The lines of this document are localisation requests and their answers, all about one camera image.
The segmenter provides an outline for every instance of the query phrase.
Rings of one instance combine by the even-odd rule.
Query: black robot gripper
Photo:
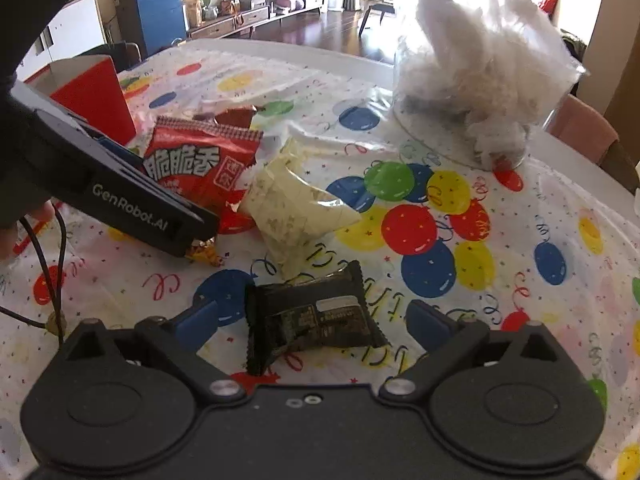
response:
[[[429,354],[377,396],[368,384],[249,395],[178,341],[185,318],[78,326],[22,407],[32,478],[598,478],[586,462],[602,406],[542,324],[492,332],[413,301],[409,332]]]

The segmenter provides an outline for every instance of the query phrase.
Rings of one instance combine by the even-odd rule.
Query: plastic tablecloth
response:
[[[63,310],[69,329],[83,317],[109,327],[151,315],[172,317],[196,290],[215,295],[220,329],[199,355],[245,385],[371,383],[411,366],[423,350],[408,335],[413,299],[453,318],[477,316],[516,330],[543,321],[606,405],[606,426],[590,459],[604,478],[640,472],[640,230],[590,194],[528,157],[516,170],[484,173],[456,165],[411,139],[393,119],[388,91],[286,62],[172,48],[120,74],[141,152],[159,114],[190,118],[231,105],[261,105],[258,164],[296,136],[304,178],[328,188],[362,220],[312,244],[299,281],[357,259],[371,315],[386,348],[324,348],[288,354],[261,378],[244,373],[248,329],[242,289],[280,280],[260,233],[220,235],[223,267],[161,253],[63,206],[68,224]],[[55,222],[39,239],[58,257]],[[0,304],[44,320],[52,311],[33,247],[5,263]],[[0,478],[21,478],[34,459],[20,431],[24,396],[57,348],[51,334],[3,317],[0,323]]]

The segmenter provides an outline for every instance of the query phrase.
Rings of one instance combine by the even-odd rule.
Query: table leg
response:
[[[367,20],[369,19],[369,15],[371,14],[371,7],[367,7],[366,12],[364,13],[364,18],[362,19],[362,25],[360,25],[360,31],[358,33],[358,37],[362,36],[364,32],[364,26],[367,25]]]

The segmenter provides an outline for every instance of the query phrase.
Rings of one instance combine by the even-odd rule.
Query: black snack package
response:
[[[299,285],[247,285],[244,300],[250,375],[261,376],[286,352],[388,344],[367,309],[362,270],[356,260],[324,278]]]

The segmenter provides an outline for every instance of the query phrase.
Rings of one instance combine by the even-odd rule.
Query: dark wooden floor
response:
[[[398,20],[385,16],[380,24],[380,14],[372,12],[359,38],[362,16],[362,12],[334,11],[318,16],[317,11],[310,10],[258,27],[254,39],[314,46],[392,64],[398,42]]]

